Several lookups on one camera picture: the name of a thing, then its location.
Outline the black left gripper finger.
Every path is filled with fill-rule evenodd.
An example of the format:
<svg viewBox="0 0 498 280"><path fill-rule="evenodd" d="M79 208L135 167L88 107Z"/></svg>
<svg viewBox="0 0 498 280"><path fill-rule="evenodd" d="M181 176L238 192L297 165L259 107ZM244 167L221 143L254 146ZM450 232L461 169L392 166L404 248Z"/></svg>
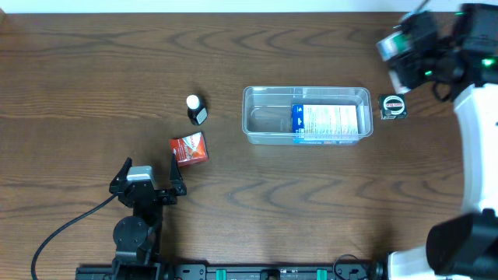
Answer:
<svg viewBox="0 0 498 280"><path fill-rule="evenodd" d="M128 171L132 167L132 159L128 157L125 161L120 170L117 172L116 176L112 180L113 185L119 185L123 182L125 182L127 179Z"/></svg>
<svg viewBox="0 0 498 280"><path fill-rule="evenodd" d="M172 155L170 164L170 182L176 191L182 191L184 189L183 177L181 176L175 155Z"/></svg>

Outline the white green Panadol box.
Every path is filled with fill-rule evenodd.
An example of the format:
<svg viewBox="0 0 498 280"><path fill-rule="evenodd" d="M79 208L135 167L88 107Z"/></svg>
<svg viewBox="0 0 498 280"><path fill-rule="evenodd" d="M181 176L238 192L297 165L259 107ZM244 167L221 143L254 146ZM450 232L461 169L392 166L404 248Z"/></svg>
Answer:
<svg viewBox="0 0 498 280"><path fill-rule="evenodd" d="M396 56L404 54L412 49L411 44L401 31L396 31L385 37L383 40L377 42L376 47L382 61L388 65L388 74L391 78L391 83L395 92L402 95L408 93L410 88L401 83L398 70L395 70L394 62Z"/></svg>

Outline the blue fever patch box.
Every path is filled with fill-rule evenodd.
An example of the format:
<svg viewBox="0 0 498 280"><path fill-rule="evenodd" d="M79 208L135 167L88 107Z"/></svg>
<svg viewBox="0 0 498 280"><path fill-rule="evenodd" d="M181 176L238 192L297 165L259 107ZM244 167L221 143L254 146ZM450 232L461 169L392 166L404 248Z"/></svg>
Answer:
<svg viewBox="0 0 498 280"><path fill-rule="evenodd" d="M295 144L351 144L359 135L354 105L294 104L291 117Z"/></svg>

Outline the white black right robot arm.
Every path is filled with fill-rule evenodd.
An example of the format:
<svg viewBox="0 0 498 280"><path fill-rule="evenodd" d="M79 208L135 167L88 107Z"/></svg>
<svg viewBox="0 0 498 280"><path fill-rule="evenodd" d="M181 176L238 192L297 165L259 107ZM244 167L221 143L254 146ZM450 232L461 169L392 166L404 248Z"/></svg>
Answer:
<svg viewBox="0 0 498 280"><path fill-rule="evenodd" d="M377 44L397 93L441 85L461 132L464 195L457 218L435 225L426 243L370 267L371 279L497 277L497 7L465 3L442 37L425 5L405 14Z"/></svg>

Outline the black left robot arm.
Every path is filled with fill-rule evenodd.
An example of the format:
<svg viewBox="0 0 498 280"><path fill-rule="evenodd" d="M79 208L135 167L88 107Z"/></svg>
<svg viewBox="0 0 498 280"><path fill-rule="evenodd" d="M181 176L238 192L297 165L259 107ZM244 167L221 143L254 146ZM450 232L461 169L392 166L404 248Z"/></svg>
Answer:
<svg viewBox="0 0 498 280"><path fill-rule="evenodd" d="M179 196L187 194L176 158L170 164L170 183L167 189L156 188L151 166L133 166L127 158L110 182L109 192L119 202L133 210L130 216L114 227L116 253L111 280L171 280L174 269L160 256L160 237L163 225L163 207L175 205Z"/></svg>

